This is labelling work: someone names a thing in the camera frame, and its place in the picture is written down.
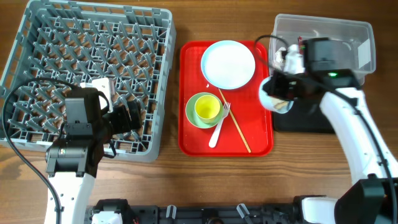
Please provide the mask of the food scraps and rice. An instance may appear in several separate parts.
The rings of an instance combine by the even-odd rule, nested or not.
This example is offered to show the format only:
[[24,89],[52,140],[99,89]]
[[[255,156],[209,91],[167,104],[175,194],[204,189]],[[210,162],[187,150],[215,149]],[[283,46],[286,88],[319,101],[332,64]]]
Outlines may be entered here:
[[274,98],[274,97],[271,97],[271,102],[273,104],[273,107],[276,110],[281,110],[283,107],[286,107],[289,105],[289,101],[281,100],[281,99]]

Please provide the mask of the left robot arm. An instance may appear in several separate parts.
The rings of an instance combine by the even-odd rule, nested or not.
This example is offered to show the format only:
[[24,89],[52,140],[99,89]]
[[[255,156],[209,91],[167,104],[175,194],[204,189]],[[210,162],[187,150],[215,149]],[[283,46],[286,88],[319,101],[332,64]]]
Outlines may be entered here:
[[46,223],[83,223],[96,179],[98,164],[106,156],[104,145],[112,137],[142,126],[141,106],[135,101],[111,108],[100,105],[104,93],[96,88],[77,88],[65,98],[65,137],[47,149],[49,182]]

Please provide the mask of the yellow cup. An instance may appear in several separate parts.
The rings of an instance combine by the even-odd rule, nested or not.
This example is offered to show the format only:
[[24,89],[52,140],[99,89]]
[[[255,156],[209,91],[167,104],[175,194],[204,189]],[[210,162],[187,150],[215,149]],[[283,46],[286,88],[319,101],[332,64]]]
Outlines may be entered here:
[[195,113],[204,123],[214,122],[220,111],[220,101],[215,95],[205,93],[195,102]]

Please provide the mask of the green bowl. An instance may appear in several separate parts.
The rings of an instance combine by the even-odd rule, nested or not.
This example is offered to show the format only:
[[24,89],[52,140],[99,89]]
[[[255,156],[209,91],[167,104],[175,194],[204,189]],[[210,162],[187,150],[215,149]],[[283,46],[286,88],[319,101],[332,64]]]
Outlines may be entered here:
[[[197,115],[197,112],[195,111],[195,103],[202,96],[213,96],[219,104],[219,108],[220,108],[219,113],[217,114],[215,119],[209,123],[204,123],[200,119],[200,117]],[[222,105],[220,99],[212,93],[207,93],[207,92],[197,93],[197,94],[193,95],[187,101],[187,104],[185,106],[185,115],[186,115],[188,121],[196,128],[200,128],[200,129],[212,128],[217,125],[217,123],[220,121],[220,119],[223,115],[223,105]]]

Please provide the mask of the light blue small bowl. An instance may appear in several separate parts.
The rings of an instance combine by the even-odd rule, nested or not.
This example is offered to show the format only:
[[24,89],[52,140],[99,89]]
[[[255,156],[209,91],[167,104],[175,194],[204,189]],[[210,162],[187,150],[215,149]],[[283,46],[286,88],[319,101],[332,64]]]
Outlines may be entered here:
[[288,106],[283,107],[281,110],[276,110],[273,107],[273,104],[271,102],[271,96],[269,96],[268,93],[265,90],[263,90],[264,86],[268,87],[270,85],[271,85],[271,77],[265,78],[260,84],[260,87],[259,87],[259,101],[260,101],[261,105],[265,109],[267,109],[269,111],[273,111],[273,112],[276,112],[276,113],[279,113],[279,114],[287,113],[293,107],[294,102],[293,101],[289,101],[289,105]]

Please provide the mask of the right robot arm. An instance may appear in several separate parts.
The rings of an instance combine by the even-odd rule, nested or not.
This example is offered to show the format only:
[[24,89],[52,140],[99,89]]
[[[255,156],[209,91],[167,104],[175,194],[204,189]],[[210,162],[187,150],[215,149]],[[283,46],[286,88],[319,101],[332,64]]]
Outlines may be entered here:
[[383,140],[352,70],[338,68],[331,40],[284,44],[281,67],[259,87],[265,109],[288,113],[294,103],[314,101],[343,148],[352,186],[340,198],[299,196],[296,222],[396,223],[397,159]]

